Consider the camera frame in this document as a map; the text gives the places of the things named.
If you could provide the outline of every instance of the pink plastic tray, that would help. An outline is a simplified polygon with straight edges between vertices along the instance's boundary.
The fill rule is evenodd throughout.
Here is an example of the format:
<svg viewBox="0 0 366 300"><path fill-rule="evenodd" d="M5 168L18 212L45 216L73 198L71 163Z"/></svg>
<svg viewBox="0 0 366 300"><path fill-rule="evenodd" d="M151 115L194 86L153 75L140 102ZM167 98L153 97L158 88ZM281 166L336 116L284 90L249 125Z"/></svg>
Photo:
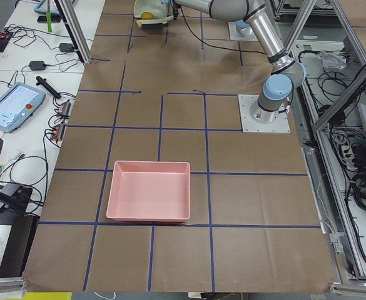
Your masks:
<svg viewBox="0 0 366 300"><path fill-rule="evenodd" d="M190 218L190 164L116 161L106 217L117 221L186 221Z"/></svg>

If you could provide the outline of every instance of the table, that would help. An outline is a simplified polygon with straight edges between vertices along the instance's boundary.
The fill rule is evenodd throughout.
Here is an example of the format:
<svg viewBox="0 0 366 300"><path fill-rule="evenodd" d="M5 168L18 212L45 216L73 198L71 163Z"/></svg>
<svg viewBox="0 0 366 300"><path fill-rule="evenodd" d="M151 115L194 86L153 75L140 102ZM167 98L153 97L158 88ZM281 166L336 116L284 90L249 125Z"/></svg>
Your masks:
<svg viewBox="0 0 366 300"><path fill-rule="evenodd" d="M92 40L94 39L95 30L98 25L103 3L104 0L81 0L77 1L76 4L73 6L75 8L81 29L83 30L89 47L91 47ZM36 12L34 12L35 5L36 3L33 2L20 1L9 21L6 23L6 26L10 26L12 24L22 25L26 28L33 28L47 32L48 29L46 27L46 23L38 23L36 21L38 15ZM65 37L49 35L41 32L36 32L36 34L41 36L51 46L51 48L58 47L60 43L71 43L71 39L68 37L69 34L63 22L53 23L52 30L53 34ZM18 44L26 45L30 41L31 39L29 38L23 38L18 42ZM24 66L27 66L30 61L44 61L46 64L58 64L57 60L55 59L55 54L60 54L59 49L50 50L40 38L37 38L35 42L33 42L26 48L19 47L13 42L14 39L10 41L6 48L6 51L4 53L0 53L0 70L21 70ZM77 58L77 54L75 53L67 53L58 56L60 62L65 62L67 60ZM58 73L59 68L48 67L45 71ZM73 66L68 70L68 72L71 73L83 73L83 71L84 66L81 63L78 63L76 66Z"/></svg>
<svg viewBox="0 0 366 300"><path fill-rule="evenodd" d="M89 39L94 39L94 34L96 27L98 25L98 20L100 17L100 12L102 10L104 1L78 1L74 6L76 9L76 14L80 19L87 19L81 23L84 34ZM14 14L11 16L7 25L16 23L17 25L23 25L25 27L43 29L45 26L38 24L36 22L37 14L33 12L35 4L25 1L20 1ZM67 35L67 31L63 25L53 24L54 33L60 35ZM46 41L49 44L59 44L70 43L70 38L47 36ZM15 46L12 41L9 43L5 52L0 54L0 80L10 81L12 75L15 71L20 71L23 66L28 64L32 59L45 60L46 63L54 63L54 54L59 52L50 51L48 47L37 40L32 45L26 48L20 48ZM35 86L36 76L41 76L46 78L48 83L52 85L57 91L64 91L71 94L76 94L80 80L82 78L84 67L82 64L78 64L72 67L66 72L61 72L55 67L47 67L45 71L29 71L29 69L24 70L24 75L26 83L31 86ZM23 81L23 76L19 72L17 81ZM46 93L46 99L43 104L38 108L34 115L29 118L17 131L11 134L4 134L0 131L0 137L4 139L4 146L0 156L0 163L8 163L10 156L13 155L15 149L26 153L27 156L37 155L43 156L43 134L44 129L48 127L48 119L54 114L54 106L52 104L52 95L48 93L42 86L38 86L38 89L43 90ZM8 90L6 84L0 83L0 96ZM66 101L68 98L63 97L60 101ZM48 152L48 180L51 181L54 165L56 163L59 149L52 146L47 142L47 152ZM45 165L43 161L38 161L34 159L26 159L18 163L17 167L14 169L13 176L14 179L21 183L32 183L40 178L44 174ZM42 193L44 193L45 180L41 181L39 184L35 185ZM31 196L32 200L40 200L38 193L34 192ZM28 211L34 209L35 205L30 204ZM7 223L9 221L1 221L0 224L11 224ZM1 228L9 228L10 226L0 226Z"/></svg>
<svg viewBox="0 0 366 300"><path fill-rule="evenodd" d="M182 19L143 32L107 0L24 279L30 291L324 292L335 280L303 153L291 134L242 133L237 94L258 94L265 56L203 46ZM225 23L185 9L217 46ZM191 218L105 217L117 160L188 161Z"/></svg>

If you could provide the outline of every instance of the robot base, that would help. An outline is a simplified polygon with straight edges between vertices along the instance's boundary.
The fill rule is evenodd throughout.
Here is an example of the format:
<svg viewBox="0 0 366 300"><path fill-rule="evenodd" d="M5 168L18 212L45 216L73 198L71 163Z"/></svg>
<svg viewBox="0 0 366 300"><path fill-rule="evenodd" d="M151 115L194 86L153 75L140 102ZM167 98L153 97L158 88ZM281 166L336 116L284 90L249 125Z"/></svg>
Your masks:
<svg viewBox="0 0 366 300"><path fill-rule="evenodd" d="M229 22L228 30L230 33L231 41L250 41L250 42L258 41L251 27L238 30L235 22Z"/></svg>
<svg viewBox="0 0 366 300"><path fill-rule="evenodd" d="M251 105L258 100L258 95L238 95L240 104L241 125L244 133L290 133L290 125L285 113L277 114L277 118L270 124L262 124L254 120L250 114Z"/></svg>

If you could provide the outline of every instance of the black clamp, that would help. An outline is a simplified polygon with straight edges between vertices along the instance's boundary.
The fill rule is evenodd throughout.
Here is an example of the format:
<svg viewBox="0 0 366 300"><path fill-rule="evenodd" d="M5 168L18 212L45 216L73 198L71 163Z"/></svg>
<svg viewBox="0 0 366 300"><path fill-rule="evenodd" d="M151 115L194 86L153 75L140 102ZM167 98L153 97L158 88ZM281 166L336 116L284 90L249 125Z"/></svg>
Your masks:
<svg viewBox="0 0 366 300"><path fill-rule="evenodd" d="M40 84L42 84L42 86L48 92L50 92L56 99L62 98L62 95L60 95L60 93L58 93L53 87L51 87L49 85L49 83L46 82L46 79L45 78L42 78L41 76L37 76L36 79L37 79L37 83L36 83L37 86L40 85Z"/></svg>

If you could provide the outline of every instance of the cable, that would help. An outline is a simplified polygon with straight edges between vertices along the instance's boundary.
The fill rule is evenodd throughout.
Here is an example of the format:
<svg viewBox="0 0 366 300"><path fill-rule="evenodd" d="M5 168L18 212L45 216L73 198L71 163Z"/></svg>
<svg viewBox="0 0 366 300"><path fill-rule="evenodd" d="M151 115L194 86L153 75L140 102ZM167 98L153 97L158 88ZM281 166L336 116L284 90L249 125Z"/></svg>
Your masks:
<svg viewBox="0 0 366 300"><path fill-rule="evenodd" d="M116 299L116 292L113 292L113 297L112 298L104 297L102 295L99 295L99 293L97 293L97 292L94 292L94 294L97 295L97 297L105 299L105 300L115 300Z"/></svg>
<svg viewBox="0 0 366 300"><path fill-rule="evenodd" d="M215 46L215 45L211 45L211 44L208 44L207 42L205 42L204 40L202 40L200 37L198 37L191 29L190 25L188 24L187 20L186 20L186 17L184 15L184 11L183 11L183 8L181 7L181 14L183 15L183 19L184 19L184 22L188 28L188 30L191 32L191 34L197 39L199 40L201 43L209 46L209 47L212 47L212 48L216 48L216 49L224 49L224 50L229 50L229 51L235 51L235 52L240 52L240 53L259 53L259 54L263 54L263 55L266 55L266 53L264 52L261 52L261 51L249 51L249 50L239 50L239 49L232 49L232 48L227 48L227 47L219 47L219 46Z"/></svg>
<svg viewBox="0 0 366 300"><path fill-rule="evenodd" d="M49 66L49 67L51 67L51 66L59 66L59 71L61 71L61 72L66 72L68 69L70 69L71 67L74 67L74 66L76 66L77 64L78 64L78 60L77 59L69 59L68 61L63 61L63 62L60 62L59 61L59 59L58 59L58 56L60 56L60 55L65 55L65 54L67 54L67 52L65 52L65 53L58 53L58 54L56 54L55 55L55 59L57 60L57 64L46 64L46 66ZM62 70L62 68L61 68L61 65L62 64L67 64L67 63L70 63L70 62L74 62L74 64L71 64L70 66L68 66L66 69L63 69Z"/></svg>
<svg viewBox="0 0 366 300"><path fill-rule="evenodd" d="M343 86L345 89L348 88L347 84L343 81L343 79L340 79L340 78L337 77L338 74L345 77L345 75L343 73L336 72L336 71L323 72L318 77L318 86L319 86L319 88L322 90L322 93L326 97L326 99L328 99L332 103L334 102L334 100L332 100L329 96L341 96L341 93L340 94L334 94L332 92L326 91L326 89L324 88L324 84L326 82L333 81L333 82Z"/></svg>

